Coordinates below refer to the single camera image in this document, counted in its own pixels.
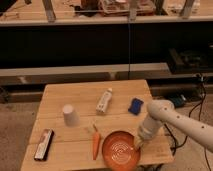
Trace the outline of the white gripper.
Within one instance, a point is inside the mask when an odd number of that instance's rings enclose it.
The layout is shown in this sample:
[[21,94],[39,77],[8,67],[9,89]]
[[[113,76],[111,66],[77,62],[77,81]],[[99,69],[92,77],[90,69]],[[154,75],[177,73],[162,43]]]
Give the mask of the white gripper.
[[143,146],[144,141],[153,139],[161,127],[161,121],[154,119],[150,115],[147,115],[145,119],[139,124],[139,137],[134,138],[134,149],[139,150]]

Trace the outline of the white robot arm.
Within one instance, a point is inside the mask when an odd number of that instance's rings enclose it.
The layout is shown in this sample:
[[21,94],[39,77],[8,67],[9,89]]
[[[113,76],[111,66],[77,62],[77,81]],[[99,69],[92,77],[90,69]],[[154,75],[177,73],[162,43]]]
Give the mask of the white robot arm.
[[152,100],[146,108],[148,114],[139,124],[134,137],[136,150],[153,139],[164,123],[169,123],[213,153],[213,126],[178,113],[169,100]]

